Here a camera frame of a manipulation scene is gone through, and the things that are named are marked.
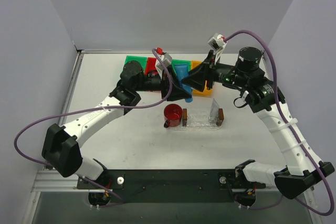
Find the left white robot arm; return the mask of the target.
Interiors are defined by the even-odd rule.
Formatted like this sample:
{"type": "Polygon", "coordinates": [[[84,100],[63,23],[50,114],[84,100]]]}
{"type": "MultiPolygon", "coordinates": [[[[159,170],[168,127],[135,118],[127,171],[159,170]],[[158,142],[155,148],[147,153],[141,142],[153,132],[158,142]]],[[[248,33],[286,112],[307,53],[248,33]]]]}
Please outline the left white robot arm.
{"type": "Polygon", "coordinates": [[[105,167],[95,159],[82,157],[80,149],[108,123],[130,112],[141,100],[140,91],[160,91],[168,101],[191,98],[191,93],[183,89],[172,66],[168,66],[162,76],[145,75],[139,62],[129,61],[124,65],[115,89],[96,106],[95,111],[62,126],[53,124],[48,128],[42,157],[62,177],[76,174],[88,177],[96,188],[105,186],[108,181],[105,167]]]}

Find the red mug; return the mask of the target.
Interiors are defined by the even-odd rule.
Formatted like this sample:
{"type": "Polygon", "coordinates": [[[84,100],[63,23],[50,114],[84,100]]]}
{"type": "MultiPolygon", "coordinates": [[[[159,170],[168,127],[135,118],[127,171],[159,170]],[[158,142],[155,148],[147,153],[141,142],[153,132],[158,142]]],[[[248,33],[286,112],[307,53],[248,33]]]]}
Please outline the red mug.
{"type": "Polygon", "coordinates": [[[177,104],[169,104],[164,108],[164,127],[177,127],[180,125],[183,115],[182,108],[177,104]]]}

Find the clear holder with wooden ends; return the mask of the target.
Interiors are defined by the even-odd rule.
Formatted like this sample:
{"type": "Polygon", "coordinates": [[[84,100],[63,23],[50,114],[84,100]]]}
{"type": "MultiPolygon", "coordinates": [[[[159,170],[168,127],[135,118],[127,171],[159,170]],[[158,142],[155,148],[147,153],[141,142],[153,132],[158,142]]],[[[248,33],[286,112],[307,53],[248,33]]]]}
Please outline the clear holder with wooden ends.
{"type": "Polygon", "coordinates": [[[184,108],[182,127],[189,130],[214,130],[225,120],[222,108],[184,108]]]}

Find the blue toothbrush case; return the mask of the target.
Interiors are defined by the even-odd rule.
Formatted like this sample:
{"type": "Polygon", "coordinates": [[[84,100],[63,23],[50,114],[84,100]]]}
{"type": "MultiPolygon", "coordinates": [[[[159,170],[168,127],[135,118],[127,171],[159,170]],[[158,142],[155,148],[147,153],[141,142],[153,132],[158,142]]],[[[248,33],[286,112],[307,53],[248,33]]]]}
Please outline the blue toothbrush case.
{"type": "Polygon", "coordinates": [[[174,69],[176,71],[177,78],[182,88],[191,95],[190,98],[185,99],[185,102],[191,103],[193,101],[192,88],[182,83],[182,79],[188,76],[188,65],[186,63],[176,64],[174,65],[174,69]]]}

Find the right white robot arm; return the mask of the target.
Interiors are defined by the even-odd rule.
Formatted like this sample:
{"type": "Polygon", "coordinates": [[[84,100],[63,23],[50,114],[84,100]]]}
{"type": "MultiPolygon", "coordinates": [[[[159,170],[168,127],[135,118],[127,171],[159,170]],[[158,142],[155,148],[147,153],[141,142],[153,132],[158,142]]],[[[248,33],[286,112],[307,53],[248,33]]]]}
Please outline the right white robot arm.
{"type": "Polygon", "coordinates": [[[303,139],[284,96],[274,89],[274,83],[259,67],[262,56],[259,49],[245,47],[239,51],[235,65],[231,66],[216,62],[215,54],[210,50],[206,59],[192,69],[182,83],[201,91],[211,89],[213,83],[218,82],[240,92],[240,97],[274,138],[286,166],[278,168],[248,160],[236,166],[236,177],[276,186],[283,196],[294,199],[320,182],[322,175],[329,176],[335,169],[330,162],[323,162],[303,139]]]}

